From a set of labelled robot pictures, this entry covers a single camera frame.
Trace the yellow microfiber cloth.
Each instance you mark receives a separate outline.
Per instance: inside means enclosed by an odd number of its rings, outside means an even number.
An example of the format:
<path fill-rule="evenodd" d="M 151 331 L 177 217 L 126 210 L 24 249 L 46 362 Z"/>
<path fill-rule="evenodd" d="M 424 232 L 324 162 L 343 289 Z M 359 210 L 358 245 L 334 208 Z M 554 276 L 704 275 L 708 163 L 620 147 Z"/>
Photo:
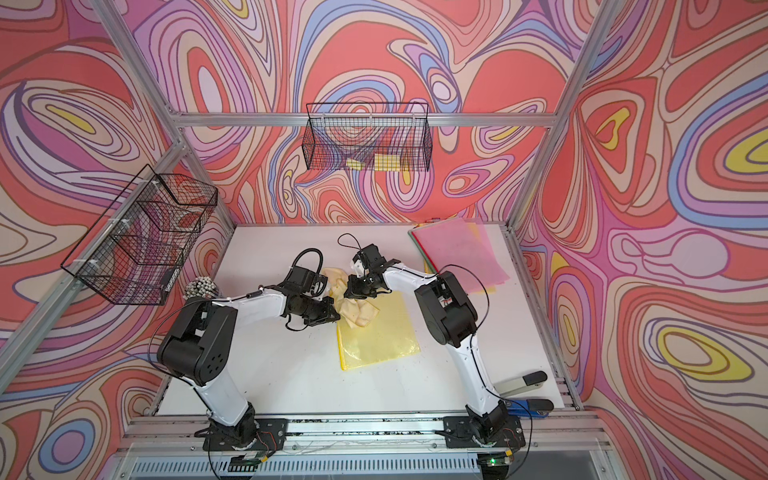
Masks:
<path fill-rule="evenodd" d="M 364 328 L 375 320 L 380 309 L 370 300 L 357 300 L 344 296 L 348 287 L 348 274 L 339 268 L 324 268 L 327 277 L 327 294 L 333 299 L 334 308 L 349 328 Z"/>

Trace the pale yellow document bag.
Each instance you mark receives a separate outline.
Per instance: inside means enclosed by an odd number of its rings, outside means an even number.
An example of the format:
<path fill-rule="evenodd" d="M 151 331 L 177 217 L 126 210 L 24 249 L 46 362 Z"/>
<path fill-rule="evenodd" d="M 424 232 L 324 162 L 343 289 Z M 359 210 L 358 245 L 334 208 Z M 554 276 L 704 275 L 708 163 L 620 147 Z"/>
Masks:
<path fill-rule="evenodd" d="M 338 353 L 343 371 L 421 352 L 406 302 L 400 292 L 368 300 L 380 309 L 378 317 L 368 326 L 351 329 L 342 319 L 336 324 Z"/>

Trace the clear mesh document bag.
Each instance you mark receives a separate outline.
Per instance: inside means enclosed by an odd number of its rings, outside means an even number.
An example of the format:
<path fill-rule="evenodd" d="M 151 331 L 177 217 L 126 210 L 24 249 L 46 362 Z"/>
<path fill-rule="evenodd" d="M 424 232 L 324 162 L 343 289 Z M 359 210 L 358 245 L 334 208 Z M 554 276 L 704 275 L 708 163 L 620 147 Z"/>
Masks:
<path fill-rule="evenodd" d="M 435 271 L 435 266 L 431 258 L 429 257 L 425 247 L 423 246 L 422 242 L 419 240 L 417 233 L 426 227 L 426 224 L 416 224 L 413 228 L 408 230 L 408 236 L 412 240 L 412 242 L 415 244 L 417 250 L 419 251 L 419 254 L 423 258 L 425 265 L 431 270 Z"/>

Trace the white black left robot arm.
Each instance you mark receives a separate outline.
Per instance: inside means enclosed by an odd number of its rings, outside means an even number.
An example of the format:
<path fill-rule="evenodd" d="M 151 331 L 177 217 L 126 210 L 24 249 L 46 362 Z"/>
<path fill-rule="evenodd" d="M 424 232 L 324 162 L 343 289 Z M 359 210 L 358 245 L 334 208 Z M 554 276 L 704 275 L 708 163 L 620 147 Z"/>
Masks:
<path fill-rule="evenodd" d="M 166 333 L 157 361 L 192 385 L 215 424 L 238 427 L 251 410 L 227 369 L 238 322 L 299 317 L 305 328 L 336 322 L 340 314 L 334 300 L 324 294 L 327 284 L 320 272 L 293 267 L 282 282 L 239 297 L 194 297 Z"/>

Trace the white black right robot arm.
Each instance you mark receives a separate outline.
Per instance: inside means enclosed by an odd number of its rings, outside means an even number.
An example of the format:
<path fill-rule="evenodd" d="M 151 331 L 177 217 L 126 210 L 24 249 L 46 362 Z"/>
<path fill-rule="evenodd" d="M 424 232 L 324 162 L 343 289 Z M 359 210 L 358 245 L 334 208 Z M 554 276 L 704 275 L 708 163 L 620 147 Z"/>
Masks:
<path fill-rule="evenodd" d="M 362 300 L 385 293 L 410 293 L 416 299 L 428 332 L 447 348 L 467 395 L 465 409 L 470 437 L 490 445 L 509 417 L 505 400 L 495 391 L 482 363 L 476 342 L 478 313 L 457 277 L 449 270 L 428 275 L 387 260 L 369 244 L 352 259 L 347 298 Z"/>

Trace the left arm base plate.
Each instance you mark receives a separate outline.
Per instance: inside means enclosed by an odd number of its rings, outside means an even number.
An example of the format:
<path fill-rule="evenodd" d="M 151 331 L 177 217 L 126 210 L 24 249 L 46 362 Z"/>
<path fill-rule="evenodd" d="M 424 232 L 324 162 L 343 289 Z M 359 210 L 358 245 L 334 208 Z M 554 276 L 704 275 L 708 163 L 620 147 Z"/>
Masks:
<path fill-rule="evenodd" d="M 246 418 L 236 426 L 211 420 L 201 434 L 203 449 L 207 452 L 277 452 L 284 447 L 287 427 L 287 418 Z"/>

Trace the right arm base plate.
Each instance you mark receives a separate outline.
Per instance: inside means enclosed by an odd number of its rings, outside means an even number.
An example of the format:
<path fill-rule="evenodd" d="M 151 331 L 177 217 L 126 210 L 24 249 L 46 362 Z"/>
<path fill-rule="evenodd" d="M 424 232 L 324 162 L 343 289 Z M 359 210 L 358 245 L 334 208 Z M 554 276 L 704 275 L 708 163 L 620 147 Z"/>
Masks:
<path fill-rule="evenodd" d="M 527 438 L 518 416 L 508 416 L 498 425 L 482 426 L 469 416 L 446 416 L 437 434 L 449 449 L 504 448 L 517 451 L 527 446 Z"/>

